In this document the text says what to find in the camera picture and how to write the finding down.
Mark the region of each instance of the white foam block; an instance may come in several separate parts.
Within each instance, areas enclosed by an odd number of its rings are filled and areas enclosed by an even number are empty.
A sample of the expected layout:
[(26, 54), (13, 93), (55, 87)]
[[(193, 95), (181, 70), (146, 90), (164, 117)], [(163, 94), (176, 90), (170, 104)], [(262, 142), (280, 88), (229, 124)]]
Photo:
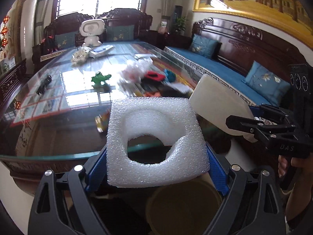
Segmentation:
[[(152, 135), (172, 146), (165, 161), (141, 164), (127, 156), (127, 143)], [(188, 99), (134, 97), (114, 101), (107, 135), (108, 183), (150, 187), (180, 183), (209, 170), (204, 138)]]

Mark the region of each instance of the silver bolt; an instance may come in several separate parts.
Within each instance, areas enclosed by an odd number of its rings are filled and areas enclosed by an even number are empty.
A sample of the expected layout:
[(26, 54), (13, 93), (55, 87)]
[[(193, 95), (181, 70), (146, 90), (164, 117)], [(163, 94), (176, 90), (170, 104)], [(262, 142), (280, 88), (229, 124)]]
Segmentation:
[(83, 169), (83, 166), (80, 164), (74, 167), (74, 171), (81, 171), (82, 169)]
[(270, 173), (267, 170), (263, 170), (262, 174), (266, 177), (268, 177), (270, 175)]
[(48, 169), (44, 174), (46, 176), (50, 176), (52, 174), (52, 170)]
[(232, 166), (232, 169), (233, 169), (234, 171), (239, 171), (239, 170), (240, 170), (240, 167), (235, 164), (235, 165)]

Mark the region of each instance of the framed painting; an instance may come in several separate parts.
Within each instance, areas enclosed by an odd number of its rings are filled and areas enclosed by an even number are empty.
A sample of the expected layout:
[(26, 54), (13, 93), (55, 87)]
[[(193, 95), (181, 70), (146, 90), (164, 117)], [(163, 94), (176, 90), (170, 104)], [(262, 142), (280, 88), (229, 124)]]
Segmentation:
[(313, 48), (313, 23), (298, 0), (194, 0), (193, 11), (254, 19), (276, 27)]

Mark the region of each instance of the gold picture frame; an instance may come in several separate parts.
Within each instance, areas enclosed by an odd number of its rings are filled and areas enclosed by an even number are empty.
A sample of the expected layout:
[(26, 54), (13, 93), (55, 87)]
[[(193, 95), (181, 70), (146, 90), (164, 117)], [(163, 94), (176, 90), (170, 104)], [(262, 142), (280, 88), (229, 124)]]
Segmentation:
[(192, 10), (257, 20), (313, 48), (313, 22), (298, 0), (194, 0)]

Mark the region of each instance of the green dinosaur toy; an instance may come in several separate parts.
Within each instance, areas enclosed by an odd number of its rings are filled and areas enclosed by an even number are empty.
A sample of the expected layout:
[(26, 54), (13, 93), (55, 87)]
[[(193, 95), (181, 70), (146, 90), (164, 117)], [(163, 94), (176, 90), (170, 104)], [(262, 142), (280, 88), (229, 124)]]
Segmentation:
[(94, 82), (95, 85), (100, 86), (101, 82), (104, 82), (112, 77), (111, 74), (103, 76), (101, 72), (96, 73), (96, 76), (91, 77), (91, 82)]

